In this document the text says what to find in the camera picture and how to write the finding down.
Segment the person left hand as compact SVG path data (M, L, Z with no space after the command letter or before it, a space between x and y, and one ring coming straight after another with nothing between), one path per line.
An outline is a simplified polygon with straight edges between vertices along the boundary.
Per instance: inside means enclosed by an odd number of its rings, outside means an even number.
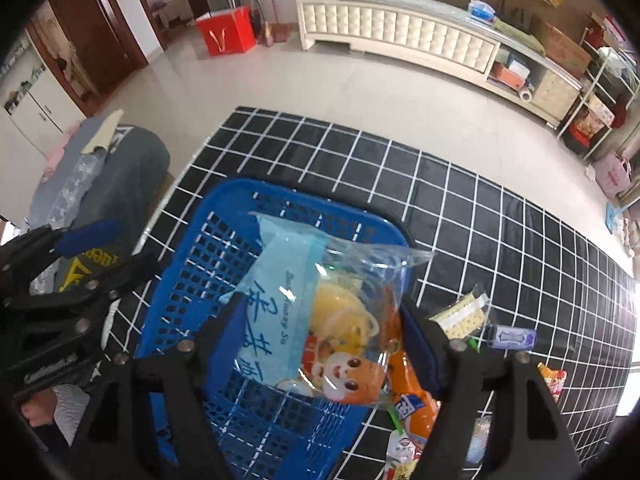
M32 428L51 425L58 398L51 388L33 394L21 406L21 413Z

